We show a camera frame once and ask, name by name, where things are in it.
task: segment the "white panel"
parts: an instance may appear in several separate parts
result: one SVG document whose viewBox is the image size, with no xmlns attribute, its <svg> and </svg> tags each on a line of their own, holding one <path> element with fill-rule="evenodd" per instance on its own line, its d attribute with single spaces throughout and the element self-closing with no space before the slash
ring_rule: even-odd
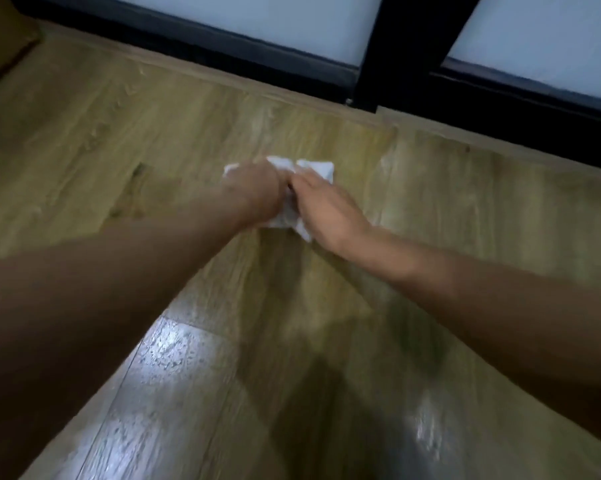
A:
<svg viewBox="0 0 601 480">
<path fill-rule="evenodd" d="M 121 0 L 360 65 L 380 0 Z"/>
<path fill-rule="evenodd" d="M 449 56 L 601 98 L 601 0 L 481 0 Z"/>
</svg>

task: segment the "cardboard box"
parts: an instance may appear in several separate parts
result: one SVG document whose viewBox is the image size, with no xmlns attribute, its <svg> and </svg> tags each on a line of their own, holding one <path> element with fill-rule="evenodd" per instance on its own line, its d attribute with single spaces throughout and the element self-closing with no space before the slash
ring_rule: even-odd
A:
<svg viewBox="0 0 601 480">
<path fill-rule="evenodd" d="M 39 39 L 36 22 L 17 12 L 9 0 L 0 0 L 0 76 Z"/>
</svg>

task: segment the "wooden floor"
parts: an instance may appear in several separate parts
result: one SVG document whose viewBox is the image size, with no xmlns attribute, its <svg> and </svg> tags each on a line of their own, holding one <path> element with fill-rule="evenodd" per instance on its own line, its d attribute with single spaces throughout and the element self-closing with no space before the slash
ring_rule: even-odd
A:
<svg viewBox="0 0 601 480">
<path fill-rule="evenodd" d="M 49 36 L 0 82 L 0 256 L 331 160 L 401 235 L 601 289 L 601 180 Z M 296 235 L 237 237 L 27 479 L 596 479 L 601 443 Z"/>
</svg>

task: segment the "wipe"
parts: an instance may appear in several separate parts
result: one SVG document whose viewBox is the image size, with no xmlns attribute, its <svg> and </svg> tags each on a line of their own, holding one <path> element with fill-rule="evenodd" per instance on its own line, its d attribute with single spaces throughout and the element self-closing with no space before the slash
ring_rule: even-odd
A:
<svg viewBox="0 0 601 480">
<path fill-rule="evenodd" d="M 294 162 L 289 160 L 289 158 L 267 157 L 267 160 L 276 168 L 295 171 Z M 325 180 L 328 180 L 330 184 L 334 183 L 334 164 L 332 162 L 310 162 L 307 160 L 298 160 L 296 161 L 296 165 L 303 168 L 311 168 L 321 177 L 325 178 Z M 239 166 L 238 163 L 227 165 L 223 175 L 237 166 Z M 294 200 L 294 193 L 290 189 L 287 189 L 287 195 L 285 196 L 285 203 L 283 204 L 281 213 L 269 221 L 266 227 L 292 228 L 305 241 L 311 242 L 311 234 L 305 228 L 305 224 L 303 223 L 301 216 L 296 209 Z"/>
</svg>

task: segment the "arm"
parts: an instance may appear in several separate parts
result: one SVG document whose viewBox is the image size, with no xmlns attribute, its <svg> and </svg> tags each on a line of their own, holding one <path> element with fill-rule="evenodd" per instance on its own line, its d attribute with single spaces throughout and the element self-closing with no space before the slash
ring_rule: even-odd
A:
<svg viewBox="0 0 601 480">
<path fill-rule="evenodd" d="M 0 478 L 17 477 L 192 275 L 275 216 L 286 176 L 241 166 L 169 217 L 0 260 Z"/>
<path fill-rule="evenodd" d="M 316 240 L 436 316 L 514 382 L 601 437 L 601 293 L 371 226 L 309 171 L 292 177 Z"/>
</svg>

